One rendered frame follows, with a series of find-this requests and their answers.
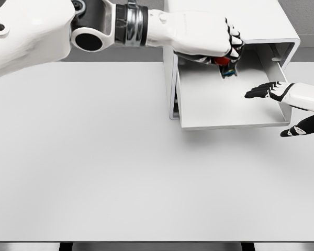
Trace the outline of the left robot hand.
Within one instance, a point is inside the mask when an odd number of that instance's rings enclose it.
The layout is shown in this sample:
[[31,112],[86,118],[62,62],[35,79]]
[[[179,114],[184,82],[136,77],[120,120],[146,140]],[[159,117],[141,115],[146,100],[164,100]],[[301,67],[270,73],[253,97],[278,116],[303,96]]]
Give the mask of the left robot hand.
[[208,12],[175,12],[174,52],[187,60],[214,65],[214,58],[238,61],[244,42],[228,18]]

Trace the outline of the white tabletop storage cabinet shell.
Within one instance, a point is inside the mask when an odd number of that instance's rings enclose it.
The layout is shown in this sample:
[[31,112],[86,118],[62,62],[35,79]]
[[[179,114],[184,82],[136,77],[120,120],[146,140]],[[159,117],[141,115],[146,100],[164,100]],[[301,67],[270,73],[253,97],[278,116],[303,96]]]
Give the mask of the white tabletop storage cabinet shell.
[[[300,38],[278,0],[164,0],[166,12],[219,12],[240,32],[244,50],[251,45],[268,45],[282,71],[300,45]],[[164,47],[163,63],[169,116],[180,121],[176,83],[180,58],[173,49]]]

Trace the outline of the load switch with red knob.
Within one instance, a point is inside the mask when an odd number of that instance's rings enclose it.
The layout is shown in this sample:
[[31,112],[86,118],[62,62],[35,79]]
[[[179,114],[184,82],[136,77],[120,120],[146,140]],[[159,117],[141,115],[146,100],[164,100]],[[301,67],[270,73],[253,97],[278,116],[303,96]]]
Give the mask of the load switch with red knob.
[[214,58],[214,63],[219,66],[219,71],[222,78],[237,75],[236,72],[237,61],[234,62],[233,60],[228,59],[226,57],[219,57]]

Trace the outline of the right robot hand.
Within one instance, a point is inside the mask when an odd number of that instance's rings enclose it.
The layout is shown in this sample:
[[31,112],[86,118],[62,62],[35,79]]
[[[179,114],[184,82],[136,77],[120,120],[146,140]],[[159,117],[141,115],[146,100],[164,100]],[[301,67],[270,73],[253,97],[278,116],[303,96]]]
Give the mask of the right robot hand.
[[[304,111],[314,112],[314,86],[305,83],[268,82],[246,92],[245,98],[270,98]],[[314,133],[314,115],[280,133],[283,138]]]

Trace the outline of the white cabinet drawer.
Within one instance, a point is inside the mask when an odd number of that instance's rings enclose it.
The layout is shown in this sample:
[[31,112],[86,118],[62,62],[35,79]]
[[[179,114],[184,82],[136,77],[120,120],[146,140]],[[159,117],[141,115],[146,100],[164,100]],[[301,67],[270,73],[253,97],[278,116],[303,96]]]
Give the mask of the white cabinet drawer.
[[245,98],[267,82],[286,81],[266,44],[245,49],[237,75],[222,77],[217,65],[181,59],[176,93],[183,130],[282,127],[290,124],[291,107],[270,98]]

